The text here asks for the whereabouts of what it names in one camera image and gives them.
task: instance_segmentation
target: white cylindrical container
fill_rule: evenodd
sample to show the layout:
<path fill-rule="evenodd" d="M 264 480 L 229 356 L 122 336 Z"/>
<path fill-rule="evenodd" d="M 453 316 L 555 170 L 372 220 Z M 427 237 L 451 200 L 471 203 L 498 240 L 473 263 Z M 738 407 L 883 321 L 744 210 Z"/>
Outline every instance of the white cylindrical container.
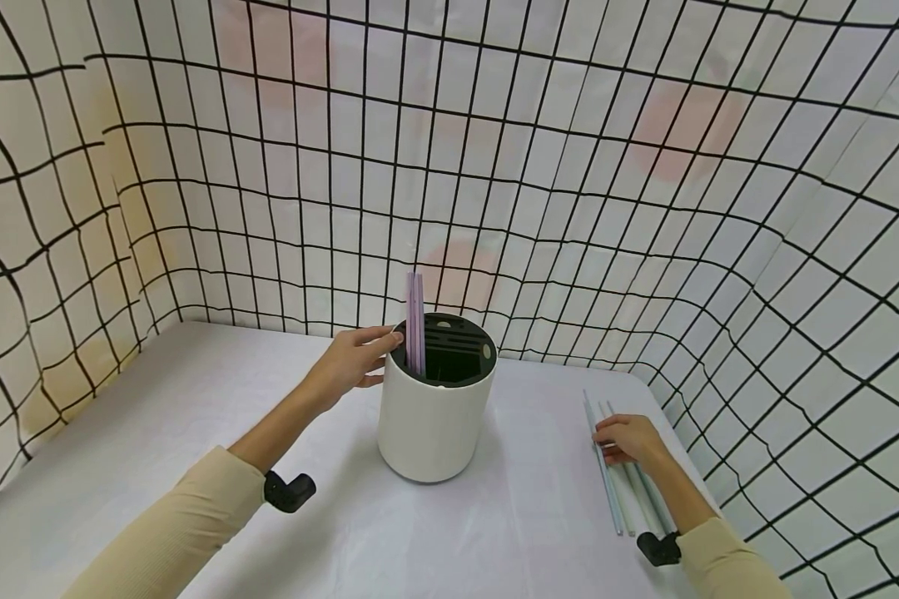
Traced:
<path fill-rule="evenodd" d="M 479 326 L 452 314 L 427 314 L 425 338 L 425 373 L 410 371 L 405 343 L 386 355 L 376 437 L 396 473 L 433 483 L 455 477 L 473 459 L 496 348 Z"/>

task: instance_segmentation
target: container lid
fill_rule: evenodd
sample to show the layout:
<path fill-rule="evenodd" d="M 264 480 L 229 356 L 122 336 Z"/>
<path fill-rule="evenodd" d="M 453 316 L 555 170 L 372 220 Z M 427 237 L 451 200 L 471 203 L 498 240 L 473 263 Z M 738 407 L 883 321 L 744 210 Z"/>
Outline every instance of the container lid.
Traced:
<path fill-rule="evenodd" d="M 406 334 L 406 321 L 395 330 Z M 489 376 L 496 365 L 496 348 L 485 330 L 455 314 L 429 313 L 424 316 L 426 372 L 417 374 L 406 362 L 406 344 L 393 349 L 395 365 L 412 379 L 432 386 L 468 387 Z"/>

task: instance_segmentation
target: light blue straw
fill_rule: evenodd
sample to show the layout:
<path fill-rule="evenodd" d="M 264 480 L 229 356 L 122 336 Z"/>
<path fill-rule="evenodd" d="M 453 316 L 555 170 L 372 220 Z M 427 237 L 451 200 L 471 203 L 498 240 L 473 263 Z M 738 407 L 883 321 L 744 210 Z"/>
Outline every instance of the light blue straw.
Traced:
<path fill-rule="evenodd" d="M 606 408 L 609 410 L 609 415 L 612 416 L 616 414 L 613 409 L 613 404 L 610 403 L 608 399 L 606 399 Z M 659 525 L 663 526 L 663 533 L 669 534 L 676 530 L 676 525 L 673 524 L 672 519 L 669 516 L 669 510 L 666 509 L 663 498 L 659 496 L 659 491 L 656 490 L 656 485 L 651 484 L 649 478 L 646 477 L 646 473 L 643 472 L 643 467 L 638 464 L 634 464 L 634 466 L 635 472 L 639 473 L 639 480 L 643 481 L 643 486 L 646 489 L 646 496 L 649 497 L 649 502 L 652 504 L 653 511 L 656 512 L 656 518 L 659 521 Z"/>
<path fill-rule="evenodd" d="M 586 408 L 586 419 L 589 422 L 589 434 L 596 431 L 596 418 L 593 416 L 593 409 L 589 407 L 589 398 L 586 397 L 586 390 L 583 390 L 583 408 Z M 609 511 L 613 513 L 613 525 L 616 527 L 616 535 L 623 536 L 621 522 L 623 522 L 622 510 L 619 509 L 619 497 L 616 497 L 616 490 L 613 482 L 609 480 L 606 462 L 603 461 L 603 453 L 599 447 L 599 443 L 593 441 L 593 449 L 596 452 L 596 461 L 599 462 L 599 471 L 603 475 L 603 485 L 606 487 L 606 497 L 609 499 Z"/>

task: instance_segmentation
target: left hand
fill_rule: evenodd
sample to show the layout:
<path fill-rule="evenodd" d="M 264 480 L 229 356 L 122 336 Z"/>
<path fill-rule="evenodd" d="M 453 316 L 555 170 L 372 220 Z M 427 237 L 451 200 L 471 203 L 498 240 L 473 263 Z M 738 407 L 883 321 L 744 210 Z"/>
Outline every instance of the left hand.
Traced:
<path fill-rule="evenodd" d="M 297 389 L 313 393 L 325 412 L 350 389 L 382 383 L 382 374 L 369 373 L 384 367 L 386 354 L 403 343 L 403 335 L 392 330 L 369 327 L 337 334 Z"/>

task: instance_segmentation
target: forearm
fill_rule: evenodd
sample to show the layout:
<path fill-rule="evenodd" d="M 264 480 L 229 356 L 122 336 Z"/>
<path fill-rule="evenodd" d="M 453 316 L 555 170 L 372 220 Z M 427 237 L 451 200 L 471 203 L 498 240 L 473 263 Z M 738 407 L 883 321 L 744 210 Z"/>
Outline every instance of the forearm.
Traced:
<path fill-rule="evenodd" d="M 323 404 L 325 398 L 319 391 L 300 384 L 254 428 L 233 443 L 230 453 L 266 474 L 319 416 L 320 405 Z"/>
<path fill-rule="evenodd" d="M 264 503 L 264 473 L 313 418 L 319 396 L 298 387 L 230 447 L 211 450 L 130 523 L 64 599 L 172 599 Z"/>
<path fill-rule="evenodd" d="M 643 467 L 656 483 L 679 533 L 687 534 L 710 517 L 716 517 L 713 507 L 668 450 L 660 450 L 652 459 L 646 460 Z"/>
<path fill-rule="evenodd" d="M 130 523 L 63 599 L 172 599 L 264 503 L 264 477 L 212 449 Z"/>
<path fill-rule="evenodd" d="M 668 452 L 653 456 L 645 467 L 682 535 L 677 543 L 683 553 L 683 567 L 700 597 L 791 597 L 769 563 L 716 515 L 694 481 Z"/>

